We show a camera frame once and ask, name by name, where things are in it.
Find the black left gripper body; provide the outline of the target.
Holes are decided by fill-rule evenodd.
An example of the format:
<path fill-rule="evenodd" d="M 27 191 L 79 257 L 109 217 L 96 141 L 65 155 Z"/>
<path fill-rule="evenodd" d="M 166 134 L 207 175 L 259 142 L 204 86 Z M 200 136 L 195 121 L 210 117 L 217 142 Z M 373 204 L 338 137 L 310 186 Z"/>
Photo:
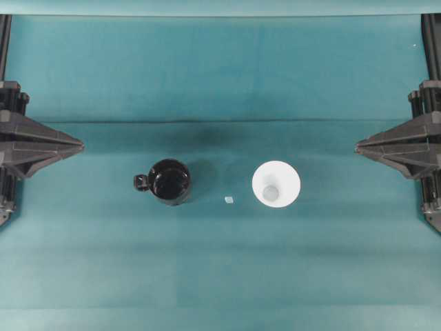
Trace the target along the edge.
<path fill-rule="evenodd" d="M 16 81 L 1 82 L 1 110 L 9 110 L 25 115 L 30 97 L 21 91 Z M 1 220 L 8 221 L 16 210 L 18 178 L 1 166 Z"/>

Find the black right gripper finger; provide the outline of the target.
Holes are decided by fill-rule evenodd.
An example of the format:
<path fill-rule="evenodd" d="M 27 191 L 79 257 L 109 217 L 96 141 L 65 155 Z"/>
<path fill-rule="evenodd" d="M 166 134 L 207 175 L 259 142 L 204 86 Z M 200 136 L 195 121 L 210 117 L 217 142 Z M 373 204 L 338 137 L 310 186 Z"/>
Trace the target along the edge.
<path fill-rule="evenodd" d="M 355 151 L 360 152 L 363 148 L 370 146 L 410 142 L 438 135 L 440 135 L 440 113 L 431 112 L 359 141 Z"/>
<path fill-rule="evenodd" d="M 435 153 L 387 152 L 385 146 L 357 146 L 356 153 L 399 171 L 406 179 L 421 179 L 440 169 Z"/>

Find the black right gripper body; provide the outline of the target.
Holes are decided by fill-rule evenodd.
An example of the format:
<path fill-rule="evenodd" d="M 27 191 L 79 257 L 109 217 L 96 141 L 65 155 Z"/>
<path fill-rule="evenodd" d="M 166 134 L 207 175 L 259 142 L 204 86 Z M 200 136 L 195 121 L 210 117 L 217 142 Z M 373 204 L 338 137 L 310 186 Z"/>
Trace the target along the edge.
<path fill-rule="evenodd" d="M 440 88 L 429 87 L 435 81 L 423 81 L 419 90 L 408 95 L 412 117 L 440 111 Z M 422 188 L 422 211 L 426 221 L 440 220 L 440 167 L 420 180 Z"/>

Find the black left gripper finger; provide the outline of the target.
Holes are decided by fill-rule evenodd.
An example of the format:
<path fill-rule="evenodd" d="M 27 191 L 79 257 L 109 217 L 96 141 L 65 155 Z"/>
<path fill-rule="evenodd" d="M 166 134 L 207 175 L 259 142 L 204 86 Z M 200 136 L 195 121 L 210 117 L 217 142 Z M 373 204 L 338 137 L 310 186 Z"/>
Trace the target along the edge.
<path fill-rule="evenodd" d="M 1 143 L 1 166 L 22 179 L 83 151 L 83 144 Z"/>
<path fill-rule="evenodd" d="M 82 141 L 17 112 L 1 111 L 1 139 L 31 143 L 54 143 L 84 147 Z"/>

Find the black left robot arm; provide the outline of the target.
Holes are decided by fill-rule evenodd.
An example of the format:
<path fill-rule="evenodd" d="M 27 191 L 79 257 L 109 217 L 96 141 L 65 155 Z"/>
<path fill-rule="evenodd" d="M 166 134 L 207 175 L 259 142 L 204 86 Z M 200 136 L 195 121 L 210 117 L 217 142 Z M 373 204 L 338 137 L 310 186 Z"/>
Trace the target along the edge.
<path fill-rule="evenodd" d="M 11 15 L 1 15 L 1 225 L 16 210 L 20 180 L 84 149 L 80 140 L 25 115 L 30 96 L 5 80 L 11 23 Z"/>

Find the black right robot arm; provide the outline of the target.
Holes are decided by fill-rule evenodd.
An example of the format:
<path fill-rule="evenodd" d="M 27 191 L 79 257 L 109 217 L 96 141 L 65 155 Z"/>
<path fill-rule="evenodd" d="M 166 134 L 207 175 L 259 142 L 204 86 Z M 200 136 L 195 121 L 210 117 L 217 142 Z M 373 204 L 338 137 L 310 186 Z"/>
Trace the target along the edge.
<path fill-rule="evenodd" d="M 429 79 L 408 95 L 412 120 L 359 141 L 355 151 L 422 187 L 422 213 L 440 231 L 440 14 L 421 16 Z"/>

